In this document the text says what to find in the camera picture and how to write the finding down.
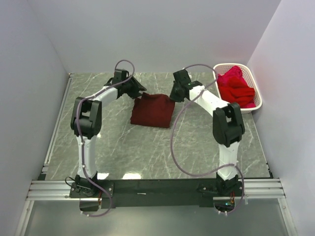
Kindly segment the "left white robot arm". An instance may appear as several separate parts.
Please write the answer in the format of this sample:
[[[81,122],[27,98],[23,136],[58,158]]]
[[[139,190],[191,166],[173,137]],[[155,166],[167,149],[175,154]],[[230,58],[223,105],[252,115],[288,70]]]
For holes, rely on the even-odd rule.
[[[93,196],[99,188],[95,165],[95,143],[102,126],[102,108],[123,94],[136,99],[147,89],[127,70],[115,69],[114,76],[93,95],[75,99],[70,127],[78,143],[79,167],[73,190]]]

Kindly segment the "maroon t shirt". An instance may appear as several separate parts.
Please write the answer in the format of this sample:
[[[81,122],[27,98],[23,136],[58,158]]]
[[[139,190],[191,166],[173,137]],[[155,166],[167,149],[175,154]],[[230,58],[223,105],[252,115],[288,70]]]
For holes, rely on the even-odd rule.
[[[132,109],[130,123],[157,128],[169,128],[175,102],[166,94],[143,93],[136,98]]]

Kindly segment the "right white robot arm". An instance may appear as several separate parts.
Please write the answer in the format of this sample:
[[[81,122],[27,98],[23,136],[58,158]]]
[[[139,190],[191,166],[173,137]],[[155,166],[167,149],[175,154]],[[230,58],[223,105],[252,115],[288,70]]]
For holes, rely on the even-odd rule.
[[[196,103],[213,118],[213,137],[219,144],[219,169],[216,171],[216,191],[225,195],[241,187],[238,180],[237,154],[245,126],[238,103],[228,103],[217,97],[199,81],[192,81],[186,69],[173,73],[170,99]]]

